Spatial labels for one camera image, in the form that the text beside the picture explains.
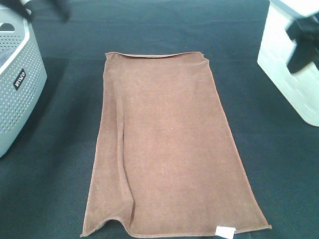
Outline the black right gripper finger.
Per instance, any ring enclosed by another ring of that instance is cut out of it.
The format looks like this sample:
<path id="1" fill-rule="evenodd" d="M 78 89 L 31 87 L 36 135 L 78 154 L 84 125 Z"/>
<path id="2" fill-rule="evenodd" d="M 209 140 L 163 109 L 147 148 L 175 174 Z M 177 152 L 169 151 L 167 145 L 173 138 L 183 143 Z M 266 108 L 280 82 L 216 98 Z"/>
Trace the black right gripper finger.
<path id="1" fill-rule="evenodd" d="M 290 57 L 287 68 L 291 74 L 305 68 L 319 59 L 319 16 L 297 18 L 287 28 L 290 40 L 296 41 L 296 47 Z"/>

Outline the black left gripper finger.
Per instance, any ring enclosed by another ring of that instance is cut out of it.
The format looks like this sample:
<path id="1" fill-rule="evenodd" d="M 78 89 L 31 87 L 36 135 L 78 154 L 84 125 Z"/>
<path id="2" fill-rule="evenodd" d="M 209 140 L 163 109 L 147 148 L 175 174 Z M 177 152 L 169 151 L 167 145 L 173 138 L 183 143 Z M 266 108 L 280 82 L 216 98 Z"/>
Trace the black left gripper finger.
<path id="1" fill-rule="evenodd" d="M 65 0 L 47 0 L 47 2 L 54 7 L 64 22 L 69 20 L 70 7 Z M 27 8 L 20 0 L 7 0 L 7 7 L 29 22 L 32 22 L 34 19 L 33 15 L 27 11 Z"/>

